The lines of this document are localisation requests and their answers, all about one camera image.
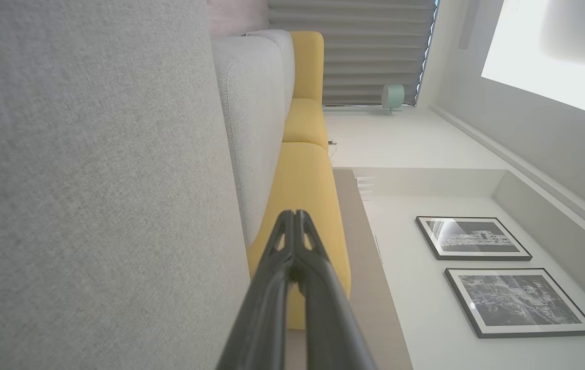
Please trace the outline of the grey pleated window blind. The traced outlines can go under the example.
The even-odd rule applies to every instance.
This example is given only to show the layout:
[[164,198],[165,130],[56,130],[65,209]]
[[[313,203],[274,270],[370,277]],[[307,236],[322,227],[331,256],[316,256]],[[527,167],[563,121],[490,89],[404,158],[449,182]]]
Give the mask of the grey pleated window blind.
[[269,25],[318,31],[325,42],[323,105],[381,105],[386,85],[415,106],[439,0],[268,0]]

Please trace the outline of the yellow sofa backrest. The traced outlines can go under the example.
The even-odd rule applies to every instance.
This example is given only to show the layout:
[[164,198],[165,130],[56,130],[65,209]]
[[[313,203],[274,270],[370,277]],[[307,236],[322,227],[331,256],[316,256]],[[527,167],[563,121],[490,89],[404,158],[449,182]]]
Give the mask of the yellow sofa backrest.
[[293,98],[313,99],[319,104],[323,96],[325,44],[318,31],[291,31],[295,54]]

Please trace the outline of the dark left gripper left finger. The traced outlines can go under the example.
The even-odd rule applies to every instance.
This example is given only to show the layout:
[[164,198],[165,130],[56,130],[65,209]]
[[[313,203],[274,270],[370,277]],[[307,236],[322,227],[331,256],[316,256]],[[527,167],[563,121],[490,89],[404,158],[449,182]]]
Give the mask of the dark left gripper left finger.
[[279,214],[216,370],[284,370],[294,220]]

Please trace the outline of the mint green round lamp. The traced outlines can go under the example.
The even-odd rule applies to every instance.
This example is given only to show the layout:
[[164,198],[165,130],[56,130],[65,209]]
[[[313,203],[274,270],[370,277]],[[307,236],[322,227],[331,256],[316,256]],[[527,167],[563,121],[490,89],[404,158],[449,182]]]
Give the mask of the mint green round lamp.
[[382,87],[381,107],[393,112],[405,104],[405,87],[400,84],[385,84]]

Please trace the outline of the grey fabric sofa seat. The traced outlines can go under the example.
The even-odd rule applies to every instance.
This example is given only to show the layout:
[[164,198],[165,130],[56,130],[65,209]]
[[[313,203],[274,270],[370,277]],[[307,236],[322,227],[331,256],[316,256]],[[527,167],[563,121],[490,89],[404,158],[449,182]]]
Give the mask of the grey fabric sofa seat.
[[0,0],[0,370],[215,370],[249,284],[205,0]]

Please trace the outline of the large black framed picture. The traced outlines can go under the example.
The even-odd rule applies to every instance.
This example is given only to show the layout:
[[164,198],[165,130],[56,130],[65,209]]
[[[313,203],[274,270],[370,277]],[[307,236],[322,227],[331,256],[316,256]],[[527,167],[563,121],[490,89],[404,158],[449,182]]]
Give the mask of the large black framed picture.
[[478,339],[585,336],[585,314],[544,268],[447,268]]

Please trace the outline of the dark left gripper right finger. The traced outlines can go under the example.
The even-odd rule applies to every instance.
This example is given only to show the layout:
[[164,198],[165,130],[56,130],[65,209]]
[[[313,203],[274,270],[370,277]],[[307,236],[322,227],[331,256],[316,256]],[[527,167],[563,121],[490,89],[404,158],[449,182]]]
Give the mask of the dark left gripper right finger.
[[305,301],[307,370],[377,370],[310,215],[294,217],[294,281]]

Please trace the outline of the grey sofa backrest cushion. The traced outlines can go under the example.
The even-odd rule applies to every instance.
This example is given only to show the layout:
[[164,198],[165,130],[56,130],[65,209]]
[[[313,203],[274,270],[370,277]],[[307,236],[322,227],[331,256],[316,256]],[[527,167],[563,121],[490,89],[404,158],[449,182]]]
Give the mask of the grey sofa backrest cushion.
[[290,32],[212,39],[246,247],[257,237],[273,183],[295,86]]

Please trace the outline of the yellow sofa cushion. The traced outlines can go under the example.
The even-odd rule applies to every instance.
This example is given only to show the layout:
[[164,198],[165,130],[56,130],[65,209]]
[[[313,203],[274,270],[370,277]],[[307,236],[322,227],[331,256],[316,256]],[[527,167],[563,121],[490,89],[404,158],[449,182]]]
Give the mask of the yellow sofa cushion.
[[328,152],[327,128],[321,103],[294,98],[285,120],[283,142],[311,143]]
[[304,209],[318,231],[345,296],[351,295],[351,265],[328,151],[304,142],[284,142],[257,238],[246,250],[253,277],[282,211]]

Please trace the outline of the white ridged wall fixture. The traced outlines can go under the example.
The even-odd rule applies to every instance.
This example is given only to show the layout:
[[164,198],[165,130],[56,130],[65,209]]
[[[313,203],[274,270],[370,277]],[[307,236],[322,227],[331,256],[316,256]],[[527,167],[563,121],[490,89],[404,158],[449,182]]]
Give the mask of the white ridged wall fixture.
[[357,189],[362,201],[368,201],[374,193],[375,177],[356,176]]

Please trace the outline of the small black framed picture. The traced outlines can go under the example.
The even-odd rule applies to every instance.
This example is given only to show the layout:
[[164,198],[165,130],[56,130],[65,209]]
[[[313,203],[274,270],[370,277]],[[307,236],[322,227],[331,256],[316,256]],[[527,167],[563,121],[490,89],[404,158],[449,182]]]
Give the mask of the small black framed picture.
[[496,217],[417,216],[436,260],[529,262],[533,256]]

